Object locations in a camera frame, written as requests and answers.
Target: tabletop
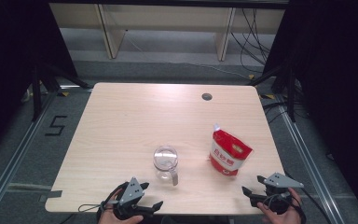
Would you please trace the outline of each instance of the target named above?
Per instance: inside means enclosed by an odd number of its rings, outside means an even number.
[[[204,93],[212,99],[204,100]],[[236,176],[222,175],[211,165],[215,123],[254,150]],[[153,153],[161,145],[178,153],[177,186],[156,176]],[[241,186],[265,194],[256,176],[282,170],[254,87],[98,83],[52,187],[62,195],[49,198],[46,208],[77,212],[134,176],[150,183],[139,205],[164,202],[157,214],[257,214]]]

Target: human hand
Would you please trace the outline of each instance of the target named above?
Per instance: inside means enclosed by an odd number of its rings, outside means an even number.
[[[121,192],[121,190],[118,190],[111,198],[110,200],[114,200],[117,195]],[[113,213],[113,205],[111,203],[108,203],[104,211],[101,213],[100,221],[98,224],[136,224],[140,223],[142,220],[144,220],[143,216],[134,216],[130,217],[126,220],[120,220],[118,219],[115,214]]]
[[[295,206],[299,206],[301,203],[301,198],[298,196],[295,190],[289,188],[289,192],[293,196],[292,204]],[[267,207],[263,203],[257,203],[257,207],[267,216],[267,218],[263,219],[266,222],[273,224],[300,224],[301,217],[300,214],[296,211],[293,206],[289,206],[287,211],[281,215],[278,215],[271,210],[267,209]]]

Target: floor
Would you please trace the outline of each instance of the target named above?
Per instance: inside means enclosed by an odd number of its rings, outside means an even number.
[[[249,81],[250,74],[259,76],[260,73],[257,72],[263,68],[263,64],[249,54],[241,54],[241,48],[234,37],[230,38],[225,60],[219,62],[215,53],[213,34],[209,33],[128,31],[114,60],[107,58],[102,34],[98,30],[62,29],[62,35],[76,69],[81,69],[81,76],[89,82],[107,79],[101,74],[109,74],[112,63],[120,66],[143,66],[145,70],[150,69],[146,67],[153,66],[150,65],[153,63],[164,64],[167,69],[202,69],[205,74],[219,73],[220,76],[237,78],[233,82],[241,84]],[[242,34],[235,36],[243,43]],[[259,41],[267,49],[270,48],[273,39],[274,35],[259,36]],[[250,47],[249,50],[259,61],[264,62],[259,49]],[[87,77],[84,74],[98,75]],[[271,81],[273,80],[257,87],[261,95],[270,95]],[[66,80],[60,80],[60,83],[71,85]],[[74,111],[69,108],[84,108],[90,96],[89,91],[68,91],[71,92],[70,98],[51,94],[43,96],[45,104],[50,109],[40,123],[30,121],[33,113],[30,101],[23,104],[9,125],[0,145],[0,223],[63,223],[69,217],[68,214],[47,213],[43,206],[44,196],[51,188],[65,155],[65,149],[69,146],[81,117],[81,109]],[[274,96],[274,99],[266,98],[261,101],[263,105],[268,105],[283,101],[283,97],[284,95]],[[283,167],[297,180],[310,186],[310,196],[317,200],[331,219],[331,222],[327,222],[311,199],[301,192],[304,210],[308,213],[308,223],[358,223],[358,202],[334,161],[325,157],[328,150],[312,126],[311,120],[307,118],[304,106],[296,106],[296,123],[290,122],[284,112],[283,107],[266,110]],[[68,132],[63,132],[60,138],[47,140],[45,133],[51,131],[50,121],[54,116],[61,114],[68,118],[65,121],[65,130]],[[28,136],[29,141],[24,142],[23,136]],[[38,151],[38,148],[43,148],[44,151]],[[91,222],[95,222],[94,215],[79,214],[65,223]],[[229,223],[261,222],[260,216],[248,216],[230,217]]]

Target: red and white bag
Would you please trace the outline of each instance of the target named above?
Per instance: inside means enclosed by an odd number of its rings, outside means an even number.
[[[252,151],[241,140],[214,125],[210,158],[217,171],[223,175],[236,175]]]

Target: glass mug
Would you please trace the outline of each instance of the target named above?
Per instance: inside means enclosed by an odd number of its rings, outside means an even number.
[[[178,184],[178,154],[173,147],[161,146],[154,153],[154,165],[157,169],[157,176],[162,180],[172,180],[172,184]]]

